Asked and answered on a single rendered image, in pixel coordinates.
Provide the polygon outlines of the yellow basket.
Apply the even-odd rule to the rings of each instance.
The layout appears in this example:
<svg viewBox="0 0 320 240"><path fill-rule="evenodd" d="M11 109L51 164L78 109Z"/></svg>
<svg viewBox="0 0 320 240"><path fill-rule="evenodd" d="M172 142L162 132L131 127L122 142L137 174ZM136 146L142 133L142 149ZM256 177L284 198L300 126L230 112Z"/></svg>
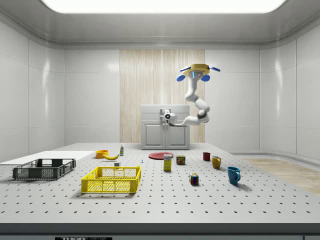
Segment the yellow basket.
<svg viewBox="0 0 320 240"><path fill-rule="evenodd" d="M82 193L136 193L141 167L98 166L81 179Z"/></svg>

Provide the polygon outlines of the blue mug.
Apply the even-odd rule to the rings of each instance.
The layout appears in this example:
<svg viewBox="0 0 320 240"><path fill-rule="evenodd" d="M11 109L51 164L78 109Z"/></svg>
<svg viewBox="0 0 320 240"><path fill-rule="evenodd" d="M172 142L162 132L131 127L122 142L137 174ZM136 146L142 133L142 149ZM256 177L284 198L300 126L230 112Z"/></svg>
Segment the blue mug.
<svg viewBox="0 0 320 240"><path fill-rule="evenodd" d="M229 183L232 185L237 185L238 181L241 179L240 169L238 167L229 166L227 168L227 174Z"/></svg>

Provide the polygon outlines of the dark grey basket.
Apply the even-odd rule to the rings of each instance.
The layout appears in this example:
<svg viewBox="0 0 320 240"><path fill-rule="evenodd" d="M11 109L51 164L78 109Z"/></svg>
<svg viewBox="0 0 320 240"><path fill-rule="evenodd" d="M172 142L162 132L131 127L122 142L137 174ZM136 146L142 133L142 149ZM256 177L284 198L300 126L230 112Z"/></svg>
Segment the dark grey basket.
<svg viewBox="0 0 320 240"><path fill-rule="evenodd" d="M75 167L75 158L38 158L14 167L12 177L16 180L57 180Z"/></svg>

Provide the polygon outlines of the red plate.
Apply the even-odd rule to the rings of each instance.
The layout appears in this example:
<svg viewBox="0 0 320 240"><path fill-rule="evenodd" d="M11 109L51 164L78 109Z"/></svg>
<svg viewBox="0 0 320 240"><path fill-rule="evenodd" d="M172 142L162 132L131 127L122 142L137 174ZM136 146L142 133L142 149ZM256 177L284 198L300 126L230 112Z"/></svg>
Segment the red plate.
<svg viewBox="0 0 320 240"><path fill-rule="evenodd" d="M164 155L170 155L171 158L174 156L172 153L170 152L152 152L148 155L148 157L150 159L153 160L163 160L164 159Z"/></svg>

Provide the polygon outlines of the yellow and white box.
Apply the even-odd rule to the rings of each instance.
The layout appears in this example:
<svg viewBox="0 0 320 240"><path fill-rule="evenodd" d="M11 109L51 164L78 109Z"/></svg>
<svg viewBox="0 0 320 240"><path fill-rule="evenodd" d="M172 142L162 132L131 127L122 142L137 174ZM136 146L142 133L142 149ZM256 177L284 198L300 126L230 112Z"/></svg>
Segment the yellow and white box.
<svg viewBox="0 0 320 240"><path fill-rule="evenodd" d="M172 155L164 154L163 155L163 170L170 172L172 167Z"/></svg>

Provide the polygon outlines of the yellow mug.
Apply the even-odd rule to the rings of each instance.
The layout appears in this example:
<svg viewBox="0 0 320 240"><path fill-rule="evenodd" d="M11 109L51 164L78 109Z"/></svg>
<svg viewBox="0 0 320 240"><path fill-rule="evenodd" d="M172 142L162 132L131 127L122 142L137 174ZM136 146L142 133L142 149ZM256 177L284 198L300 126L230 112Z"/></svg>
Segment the yellow mug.
<svg viewBox="0 0 320 240"><path fill-rule="evenodd" d="M221 160L221 157L219 157L219 156L212 156L211 157L211 161L212 161L212 166L213 166L213 168L214 169L220 169L220 167L221 167L221 162L222 162L222 160Z"/></svg>

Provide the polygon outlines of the white cabinet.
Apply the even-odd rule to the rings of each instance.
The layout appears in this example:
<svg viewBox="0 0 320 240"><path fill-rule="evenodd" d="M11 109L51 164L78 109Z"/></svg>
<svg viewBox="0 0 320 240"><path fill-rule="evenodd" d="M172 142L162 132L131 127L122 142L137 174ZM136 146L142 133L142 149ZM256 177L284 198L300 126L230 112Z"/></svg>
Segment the white cabinet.
<svg viewBox="0 0 320 240"><path fill-rule="evenodd" d="M188 104L142 104L141 148L143 150L188 150L190 128L181 124L190 114Z"/></svg>

